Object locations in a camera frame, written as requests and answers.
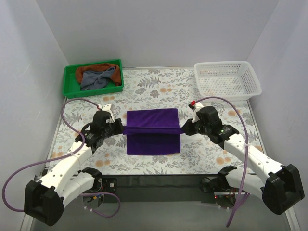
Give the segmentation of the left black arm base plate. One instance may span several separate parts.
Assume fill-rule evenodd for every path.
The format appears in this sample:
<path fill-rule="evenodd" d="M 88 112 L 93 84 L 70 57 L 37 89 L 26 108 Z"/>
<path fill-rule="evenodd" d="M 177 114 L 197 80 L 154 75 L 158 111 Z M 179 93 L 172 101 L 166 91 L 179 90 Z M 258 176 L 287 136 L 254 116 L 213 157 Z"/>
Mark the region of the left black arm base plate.
<path fill-rule="evenodd" d="M 93 186 L 84 191 L 84 193 L 116 193 L 117 191 L 117 179 L 116 178 L 109 178 L 109 177 L 102 177 L 96 178 L 94 180 Z"/>

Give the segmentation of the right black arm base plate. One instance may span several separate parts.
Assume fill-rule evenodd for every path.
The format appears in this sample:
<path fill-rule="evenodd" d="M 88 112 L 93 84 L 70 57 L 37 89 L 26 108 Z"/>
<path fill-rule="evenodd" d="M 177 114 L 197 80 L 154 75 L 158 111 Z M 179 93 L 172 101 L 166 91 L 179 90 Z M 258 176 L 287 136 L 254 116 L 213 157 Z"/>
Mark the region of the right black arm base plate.
<path fill-rule="evenodd" d="M 201 190 L 206 193 L 237 193 L 239 186 L 231 187 L 222 177 L 204 177 L 201 179 Z"/>

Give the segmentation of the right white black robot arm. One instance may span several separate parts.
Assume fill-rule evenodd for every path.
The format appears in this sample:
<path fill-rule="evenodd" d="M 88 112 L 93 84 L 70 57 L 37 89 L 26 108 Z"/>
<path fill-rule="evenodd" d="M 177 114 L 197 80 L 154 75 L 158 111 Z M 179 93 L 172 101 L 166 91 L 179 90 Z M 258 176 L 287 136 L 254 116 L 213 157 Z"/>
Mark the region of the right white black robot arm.
<path fill-rule="evenodd" d="M 190 104 L 193 118 L 186 121 L 182 130 L 186 135 L 206 135 L 223 150 L 247 163 L 254 174 L 243 169 L 227 166 L 207 186 L 212 189 L 229 188 L 243 191 L 260 198 L 274 214 L 280 215 L 305 197 L 299 170 L 267 157 L 254 146 L 245 143 L 244 137 L 230 125 L 224 125 L 213 106 Z"/>

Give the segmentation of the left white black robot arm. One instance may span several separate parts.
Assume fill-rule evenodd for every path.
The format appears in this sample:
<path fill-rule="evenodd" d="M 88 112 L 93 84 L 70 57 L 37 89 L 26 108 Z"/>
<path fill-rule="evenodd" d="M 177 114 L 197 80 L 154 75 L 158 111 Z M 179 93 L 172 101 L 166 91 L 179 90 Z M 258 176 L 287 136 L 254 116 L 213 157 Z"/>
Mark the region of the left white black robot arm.
<path fill-rule="evenodd" d="M 26 185 L 24 212 L 53 226 L 62 216 L 65 207 L 78 196 L 91 200 L 104 195 L 114 196 L 117 186 L 115 178 L 105 178 L 94 168 L 81 170 L 80 167 L 102 146 L 105 139 L 122 132 L 122 122 L 114 118 L 110 105 L 97 111 L 93 121 L 82 128 L 70 149 L 80 150 L 62 159 L 39 181 L 32 180 Z"/>

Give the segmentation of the purple towel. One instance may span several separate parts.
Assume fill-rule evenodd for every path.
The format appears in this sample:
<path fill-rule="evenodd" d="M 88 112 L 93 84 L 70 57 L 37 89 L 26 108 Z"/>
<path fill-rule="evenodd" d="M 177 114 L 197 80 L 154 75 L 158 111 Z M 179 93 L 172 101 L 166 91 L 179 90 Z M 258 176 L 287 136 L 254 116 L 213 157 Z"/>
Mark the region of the purple towel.
<path fill-rule="evenodd" d="M 176 108 L 128 111 L 123 131 L 128 155 L 179 153 L 182 133 Z"/>

